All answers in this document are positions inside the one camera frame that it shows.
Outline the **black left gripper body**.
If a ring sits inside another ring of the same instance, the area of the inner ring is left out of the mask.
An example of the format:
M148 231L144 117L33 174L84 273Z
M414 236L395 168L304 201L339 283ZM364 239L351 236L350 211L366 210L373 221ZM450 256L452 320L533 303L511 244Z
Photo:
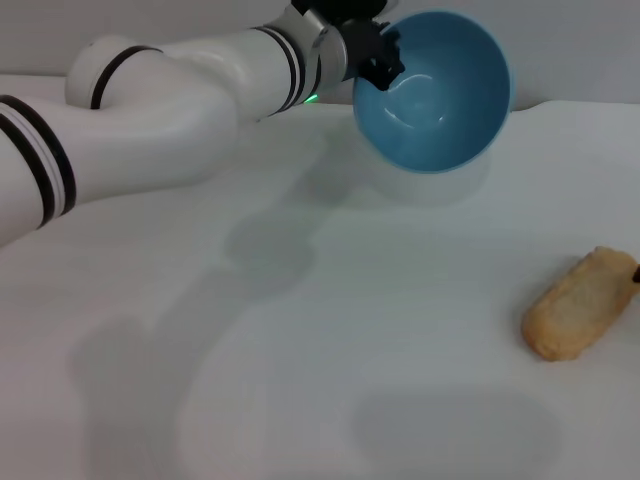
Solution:
M371 80L377 73L378 54L383 47L383 24L370 19L349 20L338 31L347 53L347 67L343 80L363 77Z

